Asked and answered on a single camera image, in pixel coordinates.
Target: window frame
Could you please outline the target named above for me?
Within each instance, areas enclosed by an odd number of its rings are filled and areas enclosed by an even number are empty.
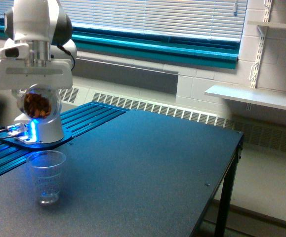
[[[4,20],[0,19],[0,39]],[[200,65],[235,69],[240,42],[191,39],[73,27],[72,40],[78,50],[139,57],[169,64]]]

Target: clear plastic cup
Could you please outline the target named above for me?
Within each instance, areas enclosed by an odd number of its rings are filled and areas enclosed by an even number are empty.
[[[58,201],[65,161],[66,156],[57,151],[36,152],[28,157],[27,162],[39,204],[51,205]]]

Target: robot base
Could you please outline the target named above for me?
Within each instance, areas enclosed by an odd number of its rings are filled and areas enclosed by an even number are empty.
[[[6,141],[18,147],[22,147],[24,149],[29,149],[29,150],[36,150],[36,151],[51,150],[72,139],[72,132],[70,130],[63,129],[63,132],[64,132],[64,138],[57,142],[52,142],[52,143],[25,144],[16,138],[6,138],[6,139],[3,139],[3,141]],[[6,137],[6,136],[9,136],[6,132],[0,133],[0,138]]]

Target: dark gray table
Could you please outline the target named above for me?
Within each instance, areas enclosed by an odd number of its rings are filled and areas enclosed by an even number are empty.
[[[27,165],[0,176],[0,237],[193,235],[225,177],[223,235],[243,134],[130,111],[56,150],[60,201],[36,204]]]

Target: clear container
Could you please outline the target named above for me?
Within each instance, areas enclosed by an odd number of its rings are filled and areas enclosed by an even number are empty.
[[[35,84],[19,98],[18,107],[31,119],[48,123],[60,115],[62,104],[57,90]]]
[[[66,156],[57,151],[36,152],[28,157],[27,162],[39,204],[51,205],[58,201],[65,161]]]

